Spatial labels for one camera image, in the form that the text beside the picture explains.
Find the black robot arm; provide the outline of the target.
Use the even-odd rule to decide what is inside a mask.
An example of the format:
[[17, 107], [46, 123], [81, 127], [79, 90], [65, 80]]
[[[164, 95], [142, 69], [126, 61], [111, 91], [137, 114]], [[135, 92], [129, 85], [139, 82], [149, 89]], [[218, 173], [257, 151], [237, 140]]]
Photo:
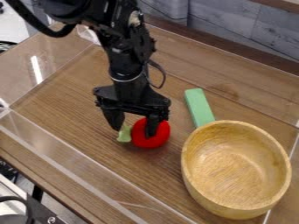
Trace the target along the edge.
[[153, 61], [155, 39], [146, 27], [145, 13], [137, 0], [37, 0], [45, 13], [65, 23], [51, 29], [34, 15], [22, 0], [6, 0], [25, 21], [45, 35], [66, 37], [78, 25], [97, 34], [109, 59], [114, 84], [94, 88], [97, 105], [114, 130], [121, 130], [126, 114], [146, 118], [145, 135], [154, 137], [169, 120], [172, 100], [161, 95], [150, 79], [150, 69], [162, 66]]

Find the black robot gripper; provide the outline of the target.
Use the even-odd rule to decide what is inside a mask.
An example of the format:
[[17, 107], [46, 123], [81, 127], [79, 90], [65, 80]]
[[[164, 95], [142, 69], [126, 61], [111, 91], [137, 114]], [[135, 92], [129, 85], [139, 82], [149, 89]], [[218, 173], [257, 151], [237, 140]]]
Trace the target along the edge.
[[113, 85], [95, 87], [94, 95], [111, 128], [121, 131], [126, 113], [149, 116], [145, 133], [154, 137], [161, 120], [169, 119], [172, 100], [153, 89], [147, 70], [134, 75], [110, 70], [109, 74]]

